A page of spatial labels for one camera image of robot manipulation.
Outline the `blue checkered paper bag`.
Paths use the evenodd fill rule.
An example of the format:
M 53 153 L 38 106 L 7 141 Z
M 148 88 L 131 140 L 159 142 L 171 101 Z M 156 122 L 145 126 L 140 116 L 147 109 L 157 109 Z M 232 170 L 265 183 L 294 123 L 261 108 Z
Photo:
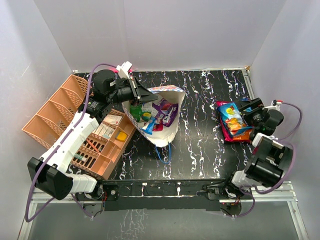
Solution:
M 171 143 L 178 128 L 185 91 L 175 85 L 147 89 L 156 99 L 148 103 L 122 103 L 122 108 L 136 129 L 152 144 L 159 160 L 168 165 L 172 160 Z

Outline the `orange snack bag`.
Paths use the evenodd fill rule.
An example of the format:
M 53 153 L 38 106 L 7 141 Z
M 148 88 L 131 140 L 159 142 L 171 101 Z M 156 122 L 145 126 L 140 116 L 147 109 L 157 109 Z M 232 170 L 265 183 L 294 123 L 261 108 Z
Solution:
M 231 137 L 232 142 L 249 142 L 250 141 L 250 134 L 252 130 L 248 129 L 244 131 L 243 133 L 240 133 L 238 135 L 234 135 Z

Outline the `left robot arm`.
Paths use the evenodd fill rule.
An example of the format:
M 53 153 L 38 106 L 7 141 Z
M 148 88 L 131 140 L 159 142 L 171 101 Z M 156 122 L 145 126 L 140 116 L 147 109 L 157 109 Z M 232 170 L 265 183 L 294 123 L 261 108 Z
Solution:
M 41 157 L 32 157 L 27 168 L 32 180 L 28 197 L 35 188 L 42 190 L 57 200 L 68 194 L 86 193 L 97 200 L 103 195 L 103 187 L 94 177 L 87 174 L 68 174 L 67 169 L 79 148 L 89 135 L 98 128 L 113 104 L 133 101 L 149 103 L 158 99 L 157 95 L 141 85 L 129 73 L 119 73 L 115 77 L 112 70 L 104 69 L 90 74 L 84 102 L 79 106 L 71 123 L 53 146 Z

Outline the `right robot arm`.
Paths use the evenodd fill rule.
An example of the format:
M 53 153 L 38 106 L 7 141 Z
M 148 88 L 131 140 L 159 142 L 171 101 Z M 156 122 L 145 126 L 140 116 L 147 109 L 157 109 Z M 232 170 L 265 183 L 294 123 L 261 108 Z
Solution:
M 276 128 L 283 122 L 280 112 L 282 101 L 273 100 L 264 106 L 260 98 L 235 102 L 243 121 L 253 127 L 250 144 L 254 153 L 243 170 L 235 171 L 223 185 L 223 194 L 236 199 L 251 188 L 261 195 L 279 188 L 291 171 L 294 163 L 294 150 L 279 142 L 274 136 Z

